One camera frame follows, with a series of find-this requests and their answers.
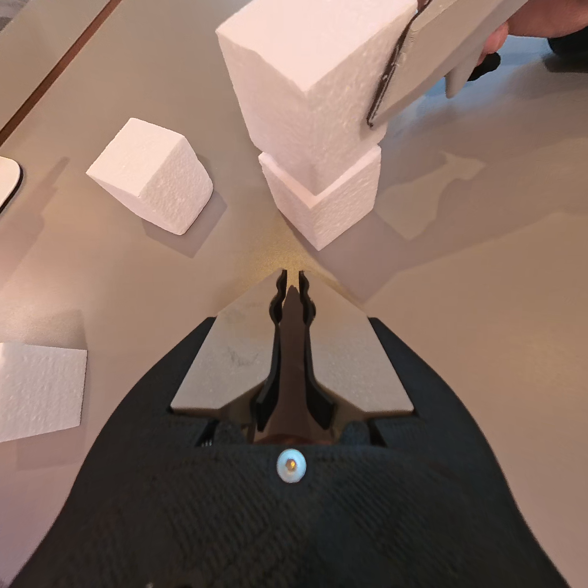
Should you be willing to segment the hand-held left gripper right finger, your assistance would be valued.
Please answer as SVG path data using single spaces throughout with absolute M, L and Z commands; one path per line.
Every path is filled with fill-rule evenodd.
M 317 275 L 299 272 L 306 405 L 323 430 L 414 411 L 371 321 Z

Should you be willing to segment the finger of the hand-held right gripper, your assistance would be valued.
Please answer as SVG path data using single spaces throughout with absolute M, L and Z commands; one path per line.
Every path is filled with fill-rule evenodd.
M 445 79 L 445 95 L 467 83 L 487 38 L 525 1 L 428 1 L 393 49 L 368 111 L 380 126 Z

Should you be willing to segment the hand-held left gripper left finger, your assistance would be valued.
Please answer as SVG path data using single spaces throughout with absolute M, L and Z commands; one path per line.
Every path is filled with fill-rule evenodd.
M 276 270 L 219 312 L 171 401 L 175 414 L 265 426 L 286 285 Z

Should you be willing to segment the white foam cube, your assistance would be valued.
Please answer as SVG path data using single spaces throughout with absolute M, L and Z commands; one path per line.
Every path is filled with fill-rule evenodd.
M 377 145 L 366 117 L 417 1 L 251 1 L 216 34 L 255 147 L 313 194 Z
M 138 217 L 179 236 L 213 192 L 185 136 L 137 118 L 126 122 L 86 174 Z
M 317 195 L 269 154 L 261 153 L 259 163 L 278 210 L 317 251 L 360 221 L 375 205 L 381 166 L 379 145 Z
M 80 425 L 88 352 L 1 343 L 1 442 Z

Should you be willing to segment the person's right forearm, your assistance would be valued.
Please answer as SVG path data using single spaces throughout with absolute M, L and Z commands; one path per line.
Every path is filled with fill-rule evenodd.
M 552 55 L 545 59 L 551 72 L 587 73 L 587 27 L 558 38 L 549 38 Z

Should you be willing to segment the person's right hand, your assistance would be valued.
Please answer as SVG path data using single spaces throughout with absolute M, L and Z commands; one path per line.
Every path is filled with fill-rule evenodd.
M 587 1 L 527 1 L 484 43 L 477 64 L 497 52 L 508 35 L 560 38 L 587 26 Z

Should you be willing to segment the white-based document stand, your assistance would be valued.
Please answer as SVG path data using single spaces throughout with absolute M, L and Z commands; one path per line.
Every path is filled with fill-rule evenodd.
M 6 209 L 13 197 L 18 192 L 24 178 L 22 166 L 11 158 L 1 156 L 1 208 Z

